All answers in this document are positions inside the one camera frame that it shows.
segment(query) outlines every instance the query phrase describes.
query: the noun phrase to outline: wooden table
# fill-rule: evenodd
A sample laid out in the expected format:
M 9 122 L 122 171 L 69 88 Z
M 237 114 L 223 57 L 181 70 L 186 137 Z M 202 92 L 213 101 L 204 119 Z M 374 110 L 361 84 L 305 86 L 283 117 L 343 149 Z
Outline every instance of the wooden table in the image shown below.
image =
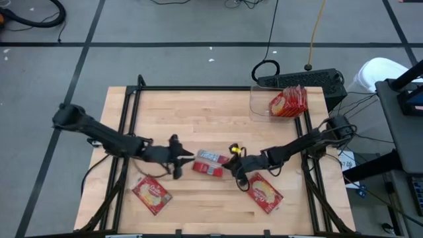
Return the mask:
M 318 126 L 328 116 L 323 92 L 321 88 L 307 91 L 311 121 L 313 126 Z M 102 113 L 101 122 L 115 130 L 124 92 L 125 87 L 110 87 Z M 297 138 L 293 120 L 286 123 L 252 121 L 249 98 L 249 91 L 142 91 L 135 133 L 153 138 L 156 145 L 168 145 L 171 134 L 178 134 L 184 148 L 193 153 L 206 149 L 227 156 L 228 147 L 235 142 L 245 146 L 248 153 L 258 154 L 260 149 L 285 145 Z M 328 149 L 328 153 L 337 156 L 334 149 Z M 91 166 L 102 157 L 104 150 L 94 149 Z M 260 172 L 284 196 L 280 208 L 270 215 L 237 188 L 229 171 L 224 172 L 223 178 L 215 178 L 197 173 L 188 165 L 184 166 L 179 180 L 173 180 L 170 175 L 159 179 L 173 199 L 157 216 L 129 189 L 139 178 L 131 162 L 118 232 L 174 234 L 175 229 L 182 229 L 183 234 L 252 235 L 269 229 L 273 235 L 313 234 L 300 162 L 299 154 L 292 156 L 278 177 L 272 177 L 267 171 Z M 152 175 L 163 173 L 159 165 L 136 163 Z M 111 159 L 106 160 L 88 176 L 75 228 L 84 226 L 104 200 L 110 164 Z M 325 157 L 320 164 L 329 204 L 349 228 L 355 229 L 338 162 Z M 316 207 L 320 229 L 324 231 L 317 200 Z M 114 204 L 110 207 L 108 227 L 111 227 L 113 211 Z

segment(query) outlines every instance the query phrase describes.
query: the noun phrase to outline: black vacuum hose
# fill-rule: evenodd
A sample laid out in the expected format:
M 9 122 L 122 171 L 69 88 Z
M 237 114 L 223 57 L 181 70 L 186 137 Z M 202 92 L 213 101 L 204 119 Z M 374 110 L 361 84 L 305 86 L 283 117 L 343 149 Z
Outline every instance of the black vacuum hose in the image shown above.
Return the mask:
M 59 9 L 59 16 L 50 22 L 33 22 L 31 20 L 26 20 L 16 16 L 14 12 L 8 9 L 2 9 L 2 8 L 0 8 L 0 14 L 2 14 L 4 17 L 7 17 L 8 19 L 15 20 L 27 26 L 33 26 L 37 28 L 50 28 L 50 27 L 61 24 L 65 20 L 65 17 L 66 17 L 65 7 L 63 7 L 63 5 L 58 0 L 50 0 L 50 1 L 54 3 L 54 5 L 56 5 Z

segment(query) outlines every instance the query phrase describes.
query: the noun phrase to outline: table leg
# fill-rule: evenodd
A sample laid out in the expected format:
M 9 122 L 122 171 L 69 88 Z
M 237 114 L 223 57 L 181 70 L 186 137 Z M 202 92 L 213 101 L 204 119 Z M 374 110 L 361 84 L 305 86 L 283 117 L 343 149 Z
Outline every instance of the table leg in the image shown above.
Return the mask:
M 398 153 L 395 149 L 386 155 L 378 157 L 377 159 L 358 165 L 352 169 L 348 169 L 342 172 L 342 174 L 352 182 L 356 182 L 374 175 L 389 172 L 393 169 L 403 169 Z

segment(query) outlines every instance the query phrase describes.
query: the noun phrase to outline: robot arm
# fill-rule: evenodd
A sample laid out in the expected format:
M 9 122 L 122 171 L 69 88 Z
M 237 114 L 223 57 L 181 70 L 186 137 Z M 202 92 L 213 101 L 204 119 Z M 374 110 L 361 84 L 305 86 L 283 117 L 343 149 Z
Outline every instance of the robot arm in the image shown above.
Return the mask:
M 152 146 L 153 140 L 139 136 L 119 134 L 93 117 L 86 115 L 81 106 L 61 104 L 53 117 L 54 128 L 70 132 L 80 132 L 101 142 L 103 148 L 110 155 L 117 157 L 133 157 L 150 163 L 161 164 L 169 172 L 169 165 L 173 165 L 173 179 L 182 176 L 181 167 L 194 159 L 179 158 L 194 154 L 183 149 L 177 135 L 171 136 L 169 146 Z
M 320 131 L 324 124 L 326 129 Z M 319 127 L 287 145 L 261 150 L 260 155 L 241 156 L 238 145 L 233 144 L 229 148 L 233 157 L 222 166 L 231 171 L 239 185 L 244 186 L 248 183 L 245 173 L 262 169 L 268 171 L 280 169 L 292 155 L 303 150 L 307 150 L 308 154 L 314 158 L 321 158 L 325 155 L 327 146 L 339 147 L 348 143 L 355 131 L 356 127 L 351 125 L 344 116 L 335 116 L 326 119 Z

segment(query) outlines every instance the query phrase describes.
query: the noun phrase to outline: yellow cable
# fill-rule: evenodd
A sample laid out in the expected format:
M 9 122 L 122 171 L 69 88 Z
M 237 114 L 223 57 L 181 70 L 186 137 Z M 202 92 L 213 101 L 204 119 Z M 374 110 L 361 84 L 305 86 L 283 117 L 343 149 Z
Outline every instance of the yellow cable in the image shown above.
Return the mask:
M 317 16 L 315 28 L 313 29 L 313 34 L 311 35 L 311 41 L 310 41 L 310 52 L 309 52 L 309 62 L 307 64 L 311 63 L 311 57 L 313 56 L 313 42 L 315 40 L 315 33 L 317 29 L 317 25 L 319 24 L 320 17 L 322 16 L 323 9 L 325 7 L 326 0 L 323 0 L 322 6 L 320 7 L 319 15 Z

